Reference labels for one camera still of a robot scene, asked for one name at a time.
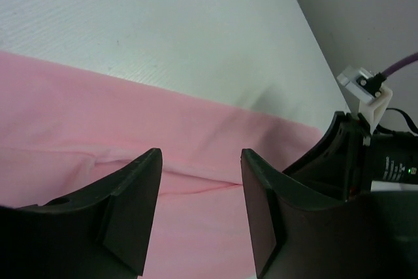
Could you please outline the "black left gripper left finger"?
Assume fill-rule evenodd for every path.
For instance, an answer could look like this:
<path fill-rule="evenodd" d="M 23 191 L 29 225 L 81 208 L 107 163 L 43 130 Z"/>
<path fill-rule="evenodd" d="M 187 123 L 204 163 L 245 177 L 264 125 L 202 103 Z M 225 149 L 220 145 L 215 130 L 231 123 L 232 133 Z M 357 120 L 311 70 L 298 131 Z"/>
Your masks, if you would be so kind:
<path fill-rule="evenodd" d="M 163 166 L 152 148 L 45 205 L 1 207 L 2 278 L 143 275 Z"/>

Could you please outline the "pink t shirt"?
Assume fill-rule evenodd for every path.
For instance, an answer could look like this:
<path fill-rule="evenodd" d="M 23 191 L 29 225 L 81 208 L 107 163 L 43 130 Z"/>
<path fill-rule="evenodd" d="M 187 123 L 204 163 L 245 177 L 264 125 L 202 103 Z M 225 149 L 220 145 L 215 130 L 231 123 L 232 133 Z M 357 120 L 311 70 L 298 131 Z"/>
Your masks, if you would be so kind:
<path fill-rule="evenodd" d="M 161 149 L 146 278 L 253 276 L 241 151 L 282 170 L 320 138 L 268 114 L 1 53 L 2 205 L 43 205 Z"/>

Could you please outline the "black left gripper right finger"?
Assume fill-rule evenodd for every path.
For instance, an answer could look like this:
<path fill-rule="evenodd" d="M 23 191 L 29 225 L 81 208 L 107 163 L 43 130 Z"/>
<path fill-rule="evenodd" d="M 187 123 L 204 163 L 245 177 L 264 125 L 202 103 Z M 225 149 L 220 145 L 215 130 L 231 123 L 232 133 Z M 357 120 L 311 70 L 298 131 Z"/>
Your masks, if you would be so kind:
<path fill-rule="evenodd" d="M 277 171 L 251 149 L 242 181 L 258 278 L 416 278 L 417 192 L 339 201 Z"/>

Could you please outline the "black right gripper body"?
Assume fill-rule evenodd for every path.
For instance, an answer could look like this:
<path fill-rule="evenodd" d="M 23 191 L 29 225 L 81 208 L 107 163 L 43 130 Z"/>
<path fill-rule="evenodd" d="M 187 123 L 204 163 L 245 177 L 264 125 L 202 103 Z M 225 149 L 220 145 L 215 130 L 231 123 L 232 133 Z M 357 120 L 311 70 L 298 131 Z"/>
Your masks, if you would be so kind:
<path fill-rule="evenodd" d="M 349 198 L 377 190 L 417 190 L 417 126 L 403 114 L 408 131 L 394 131 L 378 125 L 370 144 L 363 146 L 357 161 L 360 178 L 349 189 Z"/>

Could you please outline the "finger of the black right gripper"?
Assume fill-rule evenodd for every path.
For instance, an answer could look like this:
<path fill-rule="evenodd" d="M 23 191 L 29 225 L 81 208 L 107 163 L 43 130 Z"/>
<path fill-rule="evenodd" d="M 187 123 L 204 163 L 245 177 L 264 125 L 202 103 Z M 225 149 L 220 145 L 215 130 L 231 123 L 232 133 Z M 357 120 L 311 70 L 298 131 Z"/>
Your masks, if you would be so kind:
<path fill-rule="evenodd" d="M 346 201 L 350 146 L 351 115 L 335 112 L 319 142 L 283 173 L 319 193 Z"/>

